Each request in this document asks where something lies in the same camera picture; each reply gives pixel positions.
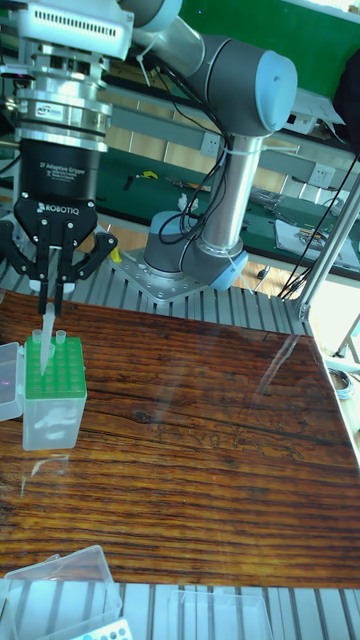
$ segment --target white pipette tip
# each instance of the white pipette tip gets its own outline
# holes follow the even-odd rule
[[[40,370],[41,375],[45,373],[47,363],[49,361],[49,351],[51,345],[51,336],[53,332],[55,322],[55,307],[52,302],[48,302],[46,305],[46,312],[43,315],[43,330],[41,337],[41,350],[40,350]]]

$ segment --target wood grain surface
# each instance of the wood grain surface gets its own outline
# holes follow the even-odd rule
[[[7,292],[0,343],[40,324]],[[313,339],[64,304],[77,445],[0,425],[0,573],[102,545],[117,581],[360,587],[359,470]]]

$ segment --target translucent plastic box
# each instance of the translucent plastic box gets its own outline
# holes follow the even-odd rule
[[[75,446],[86,402],[80,338],[58,343],[44,375],[40,371],[41,342],[29,337],[25,346],[23,447],[26,451]]]
[[[0,346],[0,421],[18,418],[23,412],[21,357],[18,342]]]
[[[100,546],[12,571],[5,579],[9,639],[71,640],[118,620],[119,587]]]
[[[263,598],[174,591],[168,640],[273,640]]]

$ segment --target cable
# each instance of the cable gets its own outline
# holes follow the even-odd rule
[[[334,376],[338,376],[339,378],[341,378],[341,380],[345,383],[344,389],[335,388],[336,395],[339,400],[347,400],[348,398],[351,398],[351,396],[354,395],[354,385],[350,376],[348,376],[345,371],[338,371],[337,369],[329,369],[329,372]]]
[[[159,73],[159,71],[157,69],[156,69],[156,73],[157,73],[159,79],[161,80],[161,82],[163,83],[163,85],[164,85],[166,91],[168,92],[169,96],[172,96],[172,93],[171,93],[169,87],[167,86],[164,78],[162,77],[162,75]],[[213,129],[209,129],[208,127],[204,127],[204,125],[200,124],[200,122],[197,122],[196,120],[194,120],[194,118],[190,118],[190,116],[187,116],[185,113],[180,111],[179,107],[177,106],[176,102],[174,102],[174,100],[171,100],[171,102],[173,103],[174,108],[176,109],[176,111],[178,112],[178,114],[180,116],[182,116],[183,118],[186,118],[186,120],[190,120],[190,122],[193,122],[198,127],[200,127],[200,129],[203,129],[204,131],[209,131],[210,133],[216,133],[216,132],[214,132]]]
[[[161,58],[155,55],[153,52],[149,52],[148,57],[154,60],[154,66],[158,66],[165,75],[168,76],[170,80],[176,84],[176,86],[182,91],[190,100],[196,101],[200,106],[201,110],[208,116],[209,120],[211,120],[216,127],[221,131],[224,136],[227,146],[229,146],[230,135],[223,127],[216,113],[211,109],[210,105],[208,105],[201,96],[199,96],[194,89],[188,84],[187,80],[181,76],[177,71],[173,70],[169,65],[167,65]]]
[[[279,298],[284,298],[284,294],[285,294],[285,292],[287,293],[287,290],[291,287],[291,285],[293,285],[293,284],[294,284],[294,283],[295,283],[295,282],[296,282],[296,281],[301,277],[301,276],[297,276],[297,277],[295,278],[295,280],[291,281],[291,279],[292,279],[293,275],[295,274],[296,270],[301,266],[302,260],[303,260],[303,258],[304,258],[304,256],[305,256],[305,254],[307,253],[307,250],[309,249],[309,247],[310,247],[310,245],[311,245],[311,243],[312,243],[313,239],[315,238],[315,236],[316,236],[317,232],[319,231],[319,229],[320,229],[321,225],[323,224],[323,222],[324,222],[324,220],[325,220],[326,216],[328,215],[328,213],[329,213],[329,211],[330,211],[331,207],[333,206],[333,204],[334,204],[334,202],[336,201],[336,199],[339,197],[339,194],[340,194],[341,190],[343,189],[344,184],[345,184],[345,182],[347,181],[347,179],[348,179],[348,177],[349,177],[349,175],[350,175],[350,173],[351,173],[351,171],[352,171],[352,169],[353,169],[353,167],[354,167],[355,163],[357,162],[357,159],[358,159],[358,156],[356,156],[356,157],[354,158],[354,160],[352,161],[352,163],[351,163],[351,165],[350,165],[350,168],[348,169],[348,171],[347,171],[347,173],[346,173],[346,175],[345,175],[345,177],[344,177],[344,179],[343,179],[343,181],[342,181],[342,183],[341,183],[340,187],[337,189],[337,191],[336,191],[336,193],[335,193],[335,195],[334,195],[334,197],[333,197],[332,201],[330,202],[330,204],[329,204],[328,208],[326,209],[326,211],[325,211],[324,215],[322,216],[321,220],[319,221],[319,223],[317,224],[316,228],[315,228],[315,229],[314,229],[314,231],[312,232],[312,234],[311,234],[311,236],[310,236],[310,239],[308,240],[308,242],[307,242],[307,244],[306,244],[306,246],[305,246],[305,249],[304,249],[304,251],[303,251],[302,255],[300,256],[300,258],[299,258],[299,260],[298,260],[297,264],[296,264],[296,265],[295,265],[295,267],[293,268],[293,270],[292,270],[292,272],[291,272],[290,276],[288,277],[287,281],[285,282],[285,284],[284,284],[283,288],[281,289],[280,293],[278,294],[278,297],[279,297]],[[312,265],[311,267],[309,267],[309,272],[308,272],[308,274],[307,274],[307,275],[309,275],[310,271],[313,269],[313,266],[314,266],[314,265]]]
[[[201,183],[197,186],[197,188],[194,191],[194,194],[193,194],[192,198],[187,203],[184,211],[182,211],[181,213],[177,213],[176,215],[172,216],[168,220],[165,220],[165,222],[163,223],[163,225],[161,226],[161,228],[159,230],[159,239],[160,239],[160,242],[162,242],[162,244],[173,245],[173,244],[178,244],[179,242],[182,242],[184,239],[186,239],[186,240],[195,239],[195,235],[197,234],[197,232],[199,230],[202,231],[205,222],[209,219],[210,215],[212,215],[212,213],[214,213],[214,211],[217,209],[217,207],[221,204],[222,200],[225,197],[225,193],[223,194],[223,197],[220,200],[220,202],[214,207],[214,202],[216,201],[216,198],[219,195],[220,188],[221,188],[222,184],[224,184],[224,181],[225,181],[225,191],[226,191],[225,167],[224,167],[224,173],[221,176],[221,178],[219,180],[219,184],[218,184],[218,186],[216,188],[214,197],[213,197],[211,203],[209,204],[207,210],[203,214],[200,214],[199,216],[194,215],[191,212],[191,208],[192,208],[192,206],[193,206],[193,204],[194,204],[194,202],[196,200],[196,197],[197,197],[198,193],[201,191],[201,187],[203,187],[204,184],[207,182],[207,180],[209,180],[211,177],[213,177],[215,175],[215,173],[220,169],[220,167],[222,165],[223,155],[224,154],[222,154],[220,156],[220,158],[218,159],[218,161],[214,165],[214,167],[209,171],[209,173],[204,177],[204,179],[201,181]],[[179,223],[180,237],[177,238],[176,240],[165,240],[164,237],[163,237],[164,229],[166,228],[166,226],[168,224],[170,224],[170,222],[172,222],[173,220],[175,220],[177,218],[180,218],[180,223]],[[191,218],[193,218],[193,219],[195,218],[197,220],[197,222],[192,227],[186,229],[185,228],[186,219],[191,219]]]
[[[7,164],[6,167],[3,167],[2,169],[0,169],[0,176],[3,176],[4,173],[7,173],[7,171],[9,171],[9,169],[12,169],[19,162],[20,158],[21,158],[21,153],[16,158],[14,158],[14,160],[9,162],[9,164]]]

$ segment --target metal pole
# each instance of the metal pole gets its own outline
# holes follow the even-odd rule
[[[315,262],[310,277],[308,278],[301,295],[296,300],[296,309],[300,318],[305,318],[307,316],[311,302],[321,283],[325,280],[332,265],[334,264],[341,247],[351,231],[359,211],[360,174],[356,178],[343,210],[337,219],[337,222],[328,237],[320,256]]]
[[[228,251],[239,241],[263,140],[235,136],[232,151],[241,155],[231,156],[230,166],[226,171],[225,195],[222,192],[218,194],[217,202],[221,203],[211,214],[202,233],[204,243],[211,249]],[[218,181],[214,183],[214,192],[217,184]]]

